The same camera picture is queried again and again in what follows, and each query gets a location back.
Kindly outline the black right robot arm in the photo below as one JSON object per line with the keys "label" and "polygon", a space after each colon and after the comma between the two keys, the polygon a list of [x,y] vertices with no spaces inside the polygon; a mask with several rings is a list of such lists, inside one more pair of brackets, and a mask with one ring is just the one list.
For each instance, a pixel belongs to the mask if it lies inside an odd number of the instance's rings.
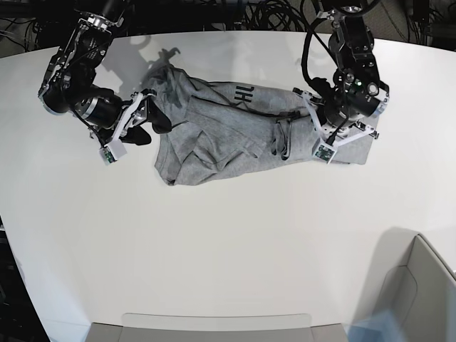
{"label": "black right robot arm", "polygon": [[120,131],[121,142],[149,144],[143,123],[150,123],[157,134],[169,133],[170,120],[152,101],[155,91],[139,92],[136,105],[94,84],[95,70],[111,43],[134,18],[134,1],[77,1],[75,11],[74,30],[50,59],[38,91],[45,109],[54,115],[72,113],[103,147],[113,141],[115,130]]}

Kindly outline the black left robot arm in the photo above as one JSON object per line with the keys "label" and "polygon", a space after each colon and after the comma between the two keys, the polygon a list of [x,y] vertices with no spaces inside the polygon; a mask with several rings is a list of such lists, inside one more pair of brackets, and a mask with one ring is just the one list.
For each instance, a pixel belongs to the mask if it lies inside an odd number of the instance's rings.
{"label": "black left robot arm", "polygon": [[[373,54],[374,38],[365,25],[364,16],[379,1],[313,1],[316,18],[307,28],[301,59],[303,77],[319,96],[314,125],[323,134],[326,145],[334,146],[336,138],[353,126],[368,129],[359,121],[376,118],[389,101],[389,86],[380,79]],[[308,61],[311,39],[317,38],[316,28],[330,21],[332,34],[323,47],[336,64],[333,85],[325,78],[309,75]]]}

